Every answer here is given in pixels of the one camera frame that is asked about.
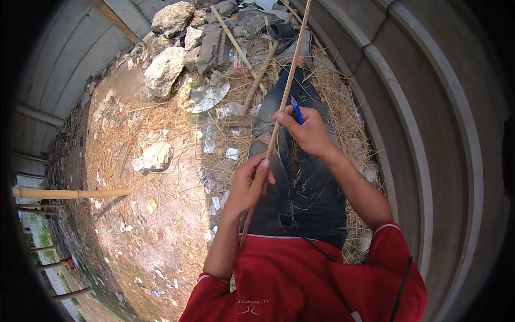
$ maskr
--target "shoe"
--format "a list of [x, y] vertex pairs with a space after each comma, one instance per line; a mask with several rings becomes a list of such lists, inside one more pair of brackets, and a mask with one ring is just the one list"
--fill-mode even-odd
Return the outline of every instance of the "shoe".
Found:
[[[299, 35], [296, 35], [295, 37], [295, 39], [291, 39], [277, 50], [276, 60], [279, 64], [285, 65], [286, 61], [293, 58]], [[313, 36], [313, 32], [306, 29], [304, 39], [302, 39], [302, 45], [300, 47], [300, 56], [304, 57], [304, 60], [310, 69], [313, 67], [313, 54], [311, 52], [311, 48], [314, 43], [315, 37]]]

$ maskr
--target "sleeve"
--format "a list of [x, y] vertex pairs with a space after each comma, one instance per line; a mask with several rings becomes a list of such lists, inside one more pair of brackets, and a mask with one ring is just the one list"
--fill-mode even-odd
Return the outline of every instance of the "sleeve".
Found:
[[179, 321], [190, 321], [197, 313], [206, 307], [206, 304], [230, 294], [230, 286], [227, 281], [219, 280], [206, 273], [199, 275], [197, 285], [186, 305], [186, 309]]

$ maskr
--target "right hand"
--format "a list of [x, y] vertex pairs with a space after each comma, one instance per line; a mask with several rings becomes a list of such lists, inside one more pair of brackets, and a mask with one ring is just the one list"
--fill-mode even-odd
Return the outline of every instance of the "right hand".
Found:
[[289, 114], [293, 111], [291, 105], [286, 106], [285, 113], [277, 111], [272, 115], [272, 121], [279, 121], [291, 136], [299, 142], [299, 146], [307, 154], [323, 160], [336, 150], [329, 139], [327, 130], [318, 111], [313, 108], [300, 107], [304, 124], [300, 125]]

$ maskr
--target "ripped jeans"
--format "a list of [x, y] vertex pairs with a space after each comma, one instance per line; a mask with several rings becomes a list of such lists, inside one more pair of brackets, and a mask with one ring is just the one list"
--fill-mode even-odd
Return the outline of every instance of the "ripped jeans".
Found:
[[[270, 117], [279, 109], [289, 67], [279, 73], [279, 80], [262, 101], [254, 121], [249, 157], [265, 151], [268, 145], [256, 140], [260, 135], [271, 137], [274, 121]], [[290, 94], [300, 106], [317, 109], [331, 141], [338, 146], [328, 107], [320, 100], [315, 88], [304, 79], [303, 69], [295, 70]], [[269, 236], [303, 236], [342, 249], [347, 238], [345, 196], [328, 167], [299, 149], [296, 162], [297, 179], [291, 176], [292, 137], [281, 126], [277, 143], [278, 153], [270, 159], [276, 184], [269, 184], [254, 208], [249, 226], [250, 234]], [[247, 213], [242, 216], [240, 231]]]

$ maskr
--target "red shirt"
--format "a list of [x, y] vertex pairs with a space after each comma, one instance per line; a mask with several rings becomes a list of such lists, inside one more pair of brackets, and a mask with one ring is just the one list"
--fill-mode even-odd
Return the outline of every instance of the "red shirt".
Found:
[[[300, 238], [248, 235], [235, 262], [236, 291], [201, 274], [180, 321], [389, 321], [409, 263], [399, 226], [376, 229], [364, 265], [343, 264], [336, 247], [313, 243], [336, 262]], [[395, 321], [420, 321], [426, 305], [412, 263]]]

